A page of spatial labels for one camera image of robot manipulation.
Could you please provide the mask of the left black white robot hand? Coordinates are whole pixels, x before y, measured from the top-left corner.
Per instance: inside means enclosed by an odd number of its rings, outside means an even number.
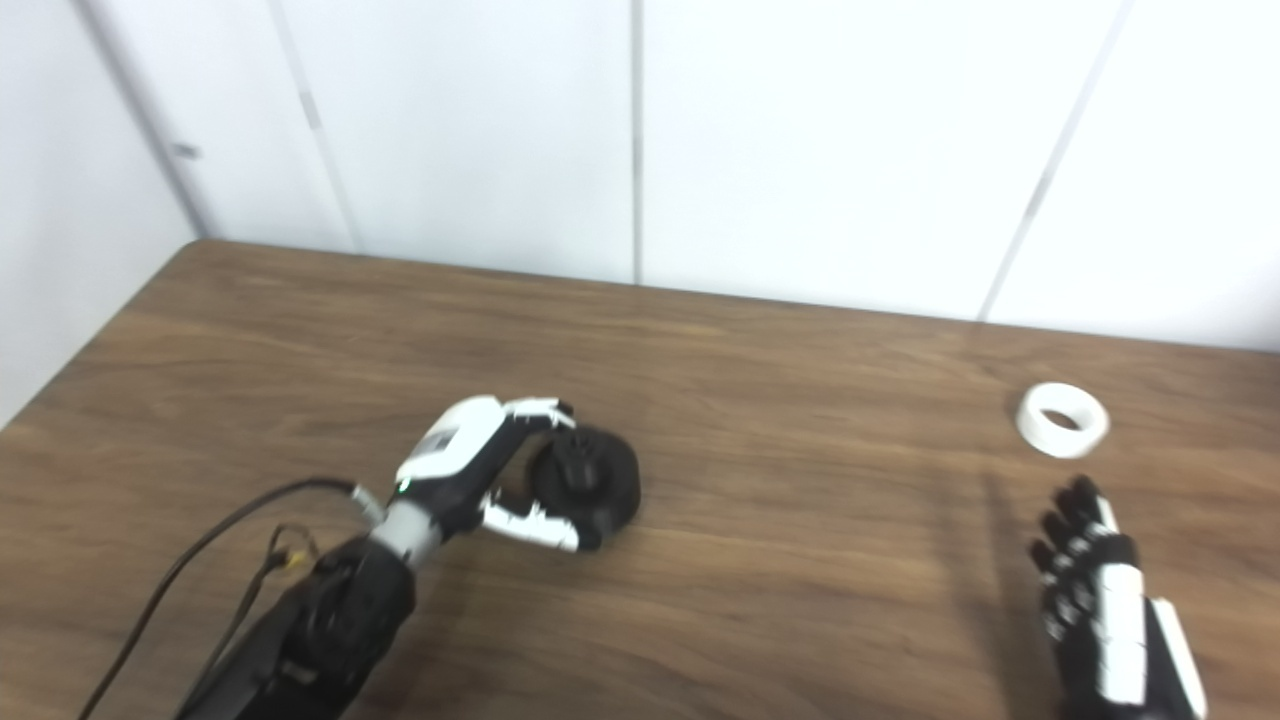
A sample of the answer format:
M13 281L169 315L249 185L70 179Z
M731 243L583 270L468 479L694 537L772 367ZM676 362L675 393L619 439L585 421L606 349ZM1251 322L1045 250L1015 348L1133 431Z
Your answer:
M411 569L449 538L477 528L571 553L598 551L603 539L582 523L539 501L516 512L493 488L526 439L576 427L572 407L554 397L458 401L399 465L387 516L371 537Z

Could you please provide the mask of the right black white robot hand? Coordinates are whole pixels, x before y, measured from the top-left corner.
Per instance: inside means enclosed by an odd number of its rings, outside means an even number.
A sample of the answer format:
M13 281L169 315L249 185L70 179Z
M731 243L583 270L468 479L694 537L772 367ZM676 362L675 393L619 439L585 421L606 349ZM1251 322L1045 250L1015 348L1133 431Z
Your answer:
M1061 719L1206 719L1178 611L1146 591L1137 542L1089 478L1059 488L1029 547Z

